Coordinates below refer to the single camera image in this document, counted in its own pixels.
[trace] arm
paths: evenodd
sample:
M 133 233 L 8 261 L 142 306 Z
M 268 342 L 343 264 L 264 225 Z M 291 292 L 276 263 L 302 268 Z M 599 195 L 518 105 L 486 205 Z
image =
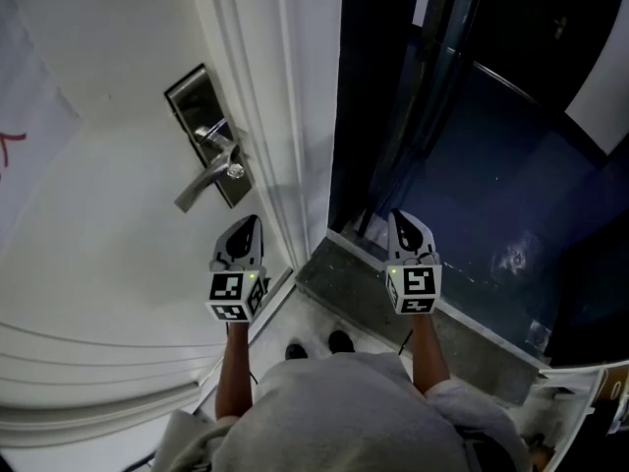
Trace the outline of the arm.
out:
M 413 316 L 413 384 L 426 393 L 438 383 L 450 379 L 439 339 L 430 315 Z
M 242 416 L 252 406 L 248 331 L 249 324 L 229 324 L 225 358 L 216 392 L 216 420 L 223 416 Z

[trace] shoe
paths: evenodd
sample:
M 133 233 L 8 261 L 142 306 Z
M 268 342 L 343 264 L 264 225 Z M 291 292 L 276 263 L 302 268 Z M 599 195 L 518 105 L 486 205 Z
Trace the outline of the shoe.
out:
M 308 358 L 308 353 L 301 344 L 292 343 L 286 346 L 284 360 L 297 360 L 298 358 Z
M 327 339 L 327 345 L 332 353 L 354 353 L 354 343 L 343 330 L 334 330 Z

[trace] door handle plate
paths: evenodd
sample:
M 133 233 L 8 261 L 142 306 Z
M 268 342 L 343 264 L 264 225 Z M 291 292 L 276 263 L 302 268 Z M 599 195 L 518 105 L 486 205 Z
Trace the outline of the door handle plate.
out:
M 218 130 L 220 135 L 234 141 L 234 133 L 229 123 L 224 122 L 225 116 L 207 69 L 200 65 L 164 94 L 197 156 L 203 166 L 207 167 L 220 154 L 220 149 L 200 138 L 198 128 L 220 127 Z M 237 154 L 233 162 L 244 167 L 242 159 L 243 157 Z M 252 181 L 249 173 L 244 173 L 238 178 L 223 175 L 216 181 L 216 186 L 227 205 L 234 207 L 251 189 Z

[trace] person's right arm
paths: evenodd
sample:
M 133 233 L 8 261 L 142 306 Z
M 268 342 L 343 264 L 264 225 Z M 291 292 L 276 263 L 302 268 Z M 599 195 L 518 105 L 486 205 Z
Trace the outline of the person's right arm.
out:
M 413 316 L 413 384 L 426 393 L 450 379 L 430 315 Z

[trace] blue floor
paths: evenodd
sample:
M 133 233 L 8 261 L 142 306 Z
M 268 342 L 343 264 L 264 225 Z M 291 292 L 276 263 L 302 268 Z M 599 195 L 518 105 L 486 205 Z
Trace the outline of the blue floor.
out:
M 429 158 L 380 211 L 415 215 L 444 262 L 446 299 L 514 344 L 552 329 L 559 258 L 629 207 L 629 144 L 596 164 L 541 109 L 473 69 Z

